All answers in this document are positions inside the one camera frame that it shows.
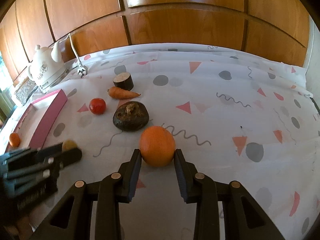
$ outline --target kettle handle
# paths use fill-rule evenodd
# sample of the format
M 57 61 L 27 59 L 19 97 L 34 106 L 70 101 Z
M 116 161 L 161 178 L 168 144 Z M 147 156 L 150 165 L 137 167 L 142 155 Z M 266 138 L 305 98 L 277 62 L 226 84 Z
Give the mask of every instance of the kettle handle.
M 30 79 L 31 81 L 34 81 L 34 79 L 33 79 L 33 77 L 32 77 L 32 74 L 31 74 L 31 72 L 30 72 L 30 67 L 31 67 L 31 65 L 29 65 L 29 66 L 27 67 L 28 77 L 29 77 L 29 79 Z

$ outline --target carrot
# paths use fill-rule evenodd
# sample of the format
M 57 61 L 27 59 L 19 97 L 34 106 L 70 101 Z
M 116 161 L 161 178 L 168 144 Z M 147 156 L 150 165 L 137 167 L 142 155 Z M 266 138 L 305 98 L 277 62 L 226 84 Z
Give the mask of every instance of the carrot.
M 111 87 L 108 89 L 108 94 L 114 99 L 136 98 L 140 96 L 140 94 L 136 92 L 127 91 L 118 87 Z

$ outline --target pink triangle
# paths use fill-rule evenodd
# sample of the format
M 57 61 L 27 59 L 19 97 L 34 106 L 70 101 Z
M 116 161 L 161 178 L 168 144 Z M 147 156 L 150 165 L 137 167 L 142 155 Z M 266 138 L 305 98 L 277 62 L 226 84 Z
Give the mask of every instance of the pink triangle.
M 233 143 L 235 144 L 235 146 L 237 147 L 237 152 L 238 152 L 238 155 L 240 156 L 242 153 L 242 150 L 245 146 L 245 142 L 247 141 L 247 137 L 246 136 L 238 136 L 238 137 L 233 137 L 232 140 L 233 140 Z
M 137 62 L 137 64 L 139 64 L 139 65 L 144 65 L 144 64 L 147 64 L 147 63 L 148 63 L 148 61 Z
M 201 64 L 201 62 L 189 62 L 190 65 L 190 74 L 192 74 Z
M 132 98 L 128 98 L 128 99 L 120 99 L 117 109 L 119 108 L 119 106 L 122 106 L 123 104 L 125 104 L 126 102 L 129 102 Z
M 136 188 L 144 188 L 144 187 L 146 187 L 146 186 L 142 183 L 142 181 L 140 179 L 138 179 Z
M 254 103 L 255 103 L 258 107 L 260 107 L 261 109 L 263 109 L 263 106 L 262 106 L 262 103 L 261 103 L 260 100 L 256 100 L 256 101 L 254 101 Z
M 208 105 L 204 105 L 204 104 L 200 104 L 200 103 L 194 103 L 194 105 L 196 106 L 196 108 L 199 110 L 199 112 L 204 113 L 208 108 L 210 108 L 211 106 Z
M 191 114 L 190 101 L 186 102 L 181 106 L 176 106 L 176 108 L 181 109 L 189 114 Z
M 283 96 L 279 95 L 279 94 L 276 93 L 276 92 L 273 92 L 273 93 L 275 94 L 276 98 L 278 98 L 279 100 L 281 100 L 281 101 L 284 100 Z
M 83 106 L 77 111 L 78 113 L 89 111 L 87 105 L 84 103 Z
M 282 132 L 280 130 L 275 130 L 275 131 L 273 131 L 273 133 L 275 134 L 275 136 L 278 139 L 278 141 L 280 143 L 282 143 Z
M 259 94 L 263 95 L 264 97 L 266 97 L 266 94 L 262 91 L 261 88 L 259 88 L 257 92 L 258 92 Z
M 85 55 L 83 59 L 84 59 L 84 60 L 87 60 L 87 59 L 89 59 L 89 58 L 91 58 L 90 54 Z

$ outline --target tablecloth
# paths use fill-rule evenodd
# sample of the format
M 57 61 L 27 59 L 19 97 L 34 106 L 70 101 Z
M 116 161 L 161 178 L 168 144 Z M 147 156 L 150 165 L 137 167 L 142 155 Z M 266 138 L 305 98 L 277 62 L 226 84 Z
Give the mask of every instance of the tablecloth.
M 73 183 L 102 180 L 139 147 L 143 129 L 116 128 L 112 117 L 125 100 L 107 93 L 114 76 L 127 71 L 132 91 L 141 93 L 134 100 L 149 112 L 147 127 L 169 130 L 199 172 L 223 183 L 241 182 L 285 239 L 305 236 L 320 209 L 320 116 L 305 88 L 305 69 L 197 44 L 134 45 L 81 59 L 88 74 L 80 78 L 72 70 L 51 89 L 63 89 L 68 101 L 44 146 L 72 139 L 83 158 L 60 172 L 59 191 L 30 215 L 34 226 Z M 103 115 L 88 110 L 96 97 L 107 103 Z M 135 197 L 119 209 L 124 239 L 193 238 L 196 205 L 180 197 L 173 163 L 153 168 L 143 162 Z

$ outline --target small orange fruit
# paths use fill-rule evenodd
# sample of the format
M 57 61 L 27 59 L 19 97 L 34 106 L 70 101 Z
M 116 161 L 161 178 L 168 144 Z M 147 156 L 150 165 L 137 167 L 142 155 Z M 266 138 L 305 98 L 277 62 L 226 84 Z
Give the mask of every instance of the small orange fruit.
M 172 161 L 176 143 L 168 130 L 161 126 L 151 126 L 141 134 L 139 146 L 147 164 L 163 167 Z
M 13 132 L 9 136 L 9 143 L 12 147 L 18 147 L 20 144 L 20 137 L 16 132 Z

